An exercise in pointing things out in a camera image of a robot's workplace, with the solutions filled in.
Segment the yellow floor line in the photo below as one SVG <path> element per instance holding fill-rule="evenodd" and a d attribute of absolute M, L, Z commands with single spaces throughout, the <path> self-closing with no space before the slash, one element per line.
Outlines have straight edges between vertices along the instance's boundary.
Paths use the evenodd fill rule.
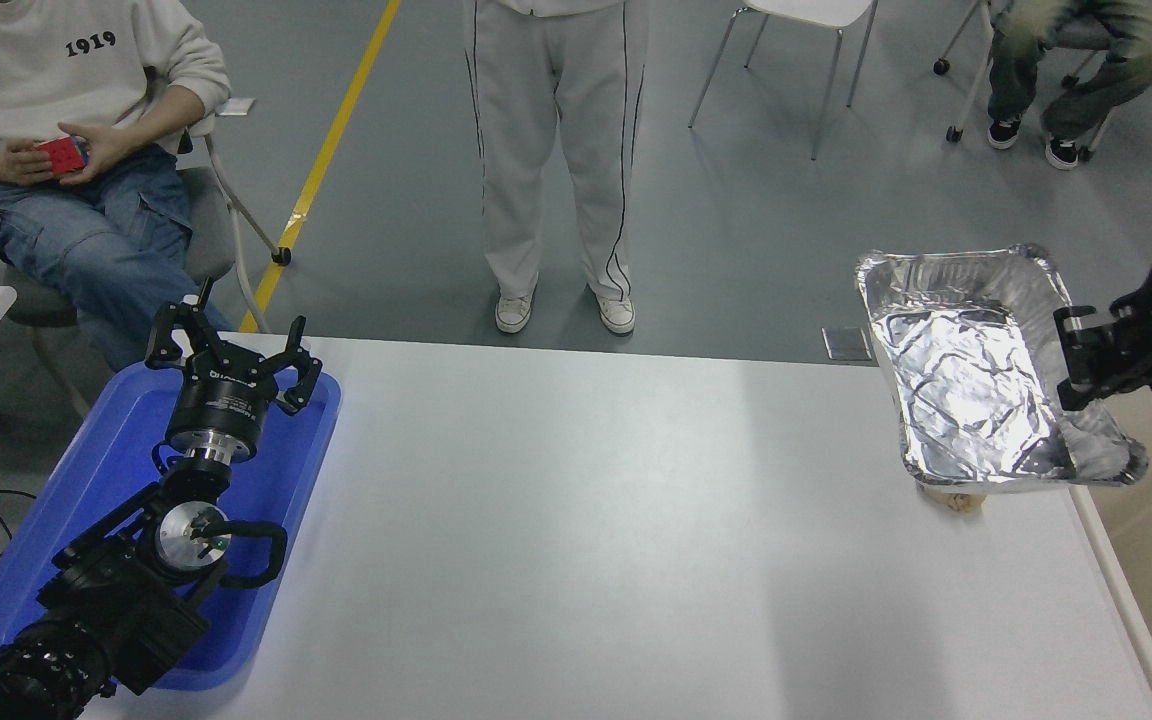
<path fill-rule="evenodd" d="M 353 81 L 349 82 L 349 90 L 346 91 L 344 99 L 340 101 L 340 108 L 335 119 L 332 120 L 332 129 L 328 130 L 328 137 L 323 142 L 323 147 L 319 149 L 319 156 L 314 160 L 314 167 L 310 169 L 310 177 L 305 181 L 305 187 L 301 188 L 301 197 L 296 200 L 296 205 L 291 209 L 291 218 L 287 220 L 287 228 L 283 228 L 283 236 L 279 238 L 278 244 L 280 247 L 291 247 L 296 245 L 296 237 L 300 237 L 301 228 L 305 225 L 308 215 L 310 215 L 310 206 L 314 205 L 314 197 L 319 192 L 319 187 L 323 184 L 323 177 L 326 176 L 328 172 L 328 165 L 332 164 L 332 158 L 338 151 L 338 145 L 340 143 L 340 136 L 344 135 L 344 128 L 349 124 L 349 118 L 353 114 L 353 108 L 358 101 L 358 94 L 362 94 L 362 86 L 366 85 L 367 76 L 371 73 L 371 65 L 376 63 L 376 55 L 380 53 L 380 46 L 385 43 L 385 36 L 389 32 L 389 25 L 394 22 L 394 14 L 397 13 L 397 6 L 402 3 L 402 0 L 389 0 L 389 3 L 385 6 L 385 13 L 380 15 L 380 23 L 376 26 L 376 31 L 371 35 L 371 41 L 367 44 L 366 53 L 362 54 L 362 61 L 358 63 L 358 69 L 353 74 Z M 265 275 L 262 278 L 260 286 L 256 288 L 256 305 L 260 308 L 262 311 L 270 305 L 271 297 L 274 296 L 274 288 L 278 287 L 278 281 L 283 276 L 283 266 L 270 264 L 270 267 L 265 270 Z M 243 323 L 238 326 L 238 332 L 251 333 L 256 332 L 256 318 L 248 311 L 247 316 L 243 318 Z"/>

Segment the white sweatshirt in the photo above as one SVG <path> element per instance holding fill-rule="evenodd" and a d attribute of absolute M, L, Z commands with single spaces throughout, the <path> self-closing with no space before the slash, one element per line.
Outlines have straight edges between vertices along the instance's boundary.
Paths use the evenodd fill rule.
<path fill-rule="evenodd" d="M 524 15 L 550 18 L 554 15 L 577 15 L 623 5 L 626 0 L 499 0 L 506 8 Z"/>
<path fill-rule="evenodd" d="M 58 122 L 129 126 L 162 90 L 151 74 L 209 113 L 229 97 L 220 47 L 179 0 L 0 3 L 0 147 L 59 137 Z"/>

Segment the person's leg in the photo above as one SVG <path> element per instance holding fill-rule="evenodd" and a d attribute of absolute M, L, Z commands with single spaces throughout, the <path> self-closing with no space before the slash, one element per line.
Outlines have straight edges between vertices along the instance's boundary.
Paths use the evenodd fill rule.
<path fill-rule="evenodd" d="M 162 256 L 181 268 L 185 265 L 189 243 L 194 242 L 194 223 L 189 219 L 189 195 L 175 170 L 175 156 L 157 145 L 147 146 L 119 165 L 118 172 L 101 179 L 92 190 L 96 210 L 105 214 L 143 252 Z M 197 295 L 198 285 L 182 273 L 165 278 L 166 291 L 179 295 L 162 296 L 166 301 Z M 229 323 L 215 305 L 204 311 L 207 323 L 218 331 L 232 331 Z"/>
<path fill-rule="evenodd" d="M 108 179 L 124 169 L 137 165 L 119 165 Z M 96 185 L 70 191 L 54 183 L 0 184 L 0 258 L 63 293 L 78 309 L 84 334 L 120 369 L 145 357 L 157 309 L 195 290 L 182 270 L 188 227 L 164 232 L 146 220 L 145 227 L 159 228 L 151 233 L 156 242 L 137 245 L 96 209 L 99 197 Z"/>
<path fill-rule="evenodd" d="M 993 18 L 990 118 L 1020 118 L 1034 100 L 1038 61 L 1084 0 L 1011 0 Z"/>
<path fill-rule="evenodd" d="M 626 203 L 639 123 L 649 5 L 628 0 L 562 18 L 556 45 L 563 156 L 590 290 L 630 300 Z"/>
<path fill-rule="evenodd" d="M 1114 41 L 1092 79 L 1069 88 L 1043 112 L 1052 136 L 1075 141 L 1115 106 L 1152 85 L 1152 0 L 1091 0 L 1097 18 Z"/>
<path fill-rule="evenodd" d="M 558 128 L 545 26 L 495 0 L 465 0 L 465 52 L 483 159 L 484 252 L 500 296 L 540 272 L 540 172 Z"/>

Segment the gray chair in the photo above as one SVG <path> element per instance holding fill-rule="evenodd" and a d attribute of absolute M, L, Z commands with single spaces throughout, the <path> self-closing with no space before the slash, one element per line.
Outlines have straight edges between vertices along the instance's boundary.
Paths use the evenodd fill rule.
<path fill-rule="evenodd" d="M 256 304 L 251 285 L 248 282 L 247 265 L 243 263 L 242 233 L 238 218 L 251 225 L 257 236 L 270 248 L 271 259 L 275 264 L 291 263 L 291 251 L 285 247 L 275 247 L 268 234 L 256 222 L 247 206 L 237 199 L 237 195 L 225 177 L 214 138 L 212 138 L 214 119 L 207 118 L 183 138 L 183 154 L 192 150 L 191 138 L 200 138 L 205 143 L 209 162 L 200 167 L 180 170 L 185 190 L 189 192 L 189 219 L 195 225 L 194 240 L 189 242 L 185 255 L 185 273 L 195 282 L 204 278 L 219 279 L 238 266 L 238 289 L 242 291 L 247 309 L 256 320 L 259 332 L 270 332 L 265 314 Z M 24 325 L 38 359 L 47 373 L 65 388 L 69 404 L 78 415 L 86 415 L 91 406 L 82 396 L 68 377 L 61 372 L 55 357 L 47 348 L 41 329 L 71 327 L 78 321 L 77 311 L 69 300 L 60 291 L 38 285 L 32 278 L 18 272 L 10 265 L 3 266 L 3 285 L 12 286 L 17 291 L 17 300 L 8 310 L 8 319 Z"/>
<path fill-rule="evenodd" d="M 990 51 L 988 46 L 993 43 L 993 24 L 991 23 L 992 14 L 992 0 L 973 0 L 972 3 L 968 6 L 968 12 L 964 13 L 963 20 L 958 23 L 954 37 L 950 38 L 948 45 L 941 53 L 941 56 L 937 59 L 935 63 L 932 65 L 932 71 L 938 74 L 938 76 L 943 76 L 943 74 L 950 71 L 950 61 L 948 61 L 948 54 L 950 50 L 954 50 L 954 45 L 958 41 L 958 37 L 963 35 L 964 28 L 968 26 L 969 22 L 972 22 L 972 15 L 979 14 L 982 23 L 984 25 L 984 32 L 986 32 L 986 53 L 984 53 L 980 63 L 977 67 L 977 73 L 972 78 L 972 88 L 968 91 L 968 96 L 963 100 L 963 108 L 958 111 L 958 118 L 955 119 L 954 124 L 948 127 L 945 131 L 945 139 L 949 142 L 957 142 L 963 139 L 963 129 L 968 122 L 968 115 L 972 113 L 972 107 L 975 106 L 975 99 L 980 93 L 980 86 L 984 85 L 984 78 L 986 78 L 990 71 Z M 1097 53 L 1102 53 L 1102 51 L 1111 48 L 1111 43 L 1114 41 L 1114 36 L 1111 31 L 1106 29 L 1100 20 L 1092 17 L 1089 14 L 1075 15 L 1070 22 L 1064 23 L 1063 26 L 1056 32 L 1056 47 L 1061 50 L 1084 50 L 1087 52 L 1087 58 L 1084 58 L 1082 63 L 1074 73 L 1068 74 L 1061 79 L 1061 88 L 1073 88 L 1078 85 L 1078 73 L 1083 73 L 1083 68 L 1087 67 L 1089 61 L 1096 56 Z M 1100 126 L 1096 128 L 1092 132 L 1092 141 L 1087 145 L 1079 150 L 1079 158 L 1083 160 L 1091 160 L 1092 156 L 1096 154 L 1097 147 L 1101 145 L 1101 137 L 1105 136 L 1105 128 L 1108 127 L 1111 118 L 1114 115 L 1114 111 L 1106 115 L 1101 120 Z"/>

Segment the hand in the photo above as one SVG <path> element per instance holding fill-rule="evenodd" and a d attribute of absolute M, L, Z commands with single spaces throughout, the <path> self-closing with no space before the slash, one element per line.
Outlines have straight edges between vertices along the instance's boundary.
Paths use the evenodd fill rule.
<path fill-rule="evenodd" d="M 3 168 L 0 179 L 3 182 L 29 185 L 53 179 L 51 158 L 38 150 L 35 141 L 8 141 L 3 151 Z"/>
<path fill-rule="evenodd" d="M 127 158 L 141 146 L 136 132 L 129 129 L 60 123 L 61 132 L 68 132 L 88 142 L 88 167 L 76 173 L 65 174 L 60 184 L 74 185 L 91 182 L 119 160 Z"/>

